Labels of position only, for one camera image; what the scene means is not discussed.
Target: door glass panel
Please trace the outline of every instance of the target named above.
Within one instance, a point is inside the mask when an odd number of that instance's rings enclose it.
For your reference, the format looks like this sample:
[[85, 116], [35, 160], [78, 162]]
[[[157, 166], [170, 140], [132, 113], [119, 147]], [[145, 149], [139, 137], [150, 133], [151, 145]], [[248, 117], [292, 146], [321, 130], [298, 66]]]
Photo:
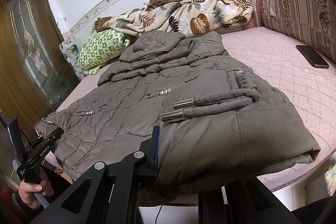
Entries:
[[7, 4], [13, 36], [22, 65], [46, 104], [57, 109], [68, 95], [57, 72], [43, 35], [33, 16], [31, 0], [11, 0]]

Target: person's left hand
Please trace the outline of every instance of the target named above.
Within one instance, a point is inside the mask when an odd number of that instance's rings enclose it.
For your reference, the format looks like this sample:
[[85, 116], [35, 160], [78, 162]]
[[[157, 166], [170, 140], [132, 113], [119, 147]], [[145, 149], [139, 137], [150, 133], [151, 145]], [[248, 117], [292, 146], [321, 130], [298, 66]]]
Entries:
[[51, 183], [42, 168], [39, 169], [39, 174], [41, 178], [40, 184], [29, 183], [23, 180], [20, 183], [18, 191], [23, 203], [25, 203], [31, 209], [38, 209], [41, 206], [41, 203], [36, 199], [33, 193], [42, 192], [43, 195], [47, 196], [52, 196], [54, 194]]

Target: black phone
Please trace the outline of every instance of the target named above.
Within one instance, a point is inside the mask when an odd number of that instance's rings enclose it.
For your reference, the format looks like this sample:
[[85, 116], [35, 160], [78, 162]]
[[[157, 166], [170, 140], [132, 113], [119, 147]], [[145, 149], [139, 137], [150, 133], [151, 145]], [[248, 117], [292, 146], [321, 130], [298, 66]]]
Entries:
[[328, 63], [317, 51], [308, 45], [296, 45], [296, 48], [307, 59], [310, 65], [318, 69], [329, 69]]

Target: door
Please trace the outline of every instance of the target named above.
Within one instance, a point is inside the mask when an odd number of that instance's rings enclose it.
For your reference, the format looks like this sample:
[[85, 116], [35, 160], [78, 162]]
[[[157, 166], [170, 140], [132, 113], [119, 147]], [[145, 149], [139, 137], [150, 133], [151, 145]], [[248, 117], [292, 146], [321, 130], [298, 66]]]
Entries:
[[0, 108], [17, 116], [31, 140], [34, 126], [78, 84], [63, 57], [47, 0], [0, 2]]

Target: floral striped sofa cushion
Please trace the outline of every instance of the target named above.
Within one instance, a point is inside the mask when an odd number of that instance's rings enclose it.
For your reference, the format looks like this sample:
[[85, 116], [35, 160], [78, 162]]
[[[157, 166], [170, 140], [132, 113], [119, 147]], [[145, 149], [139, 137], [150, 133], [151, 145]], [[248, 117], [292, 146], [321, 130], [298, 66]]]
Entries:
[[262, 0], [265, 27], [296, 38], [336, 61], [333, 0]]

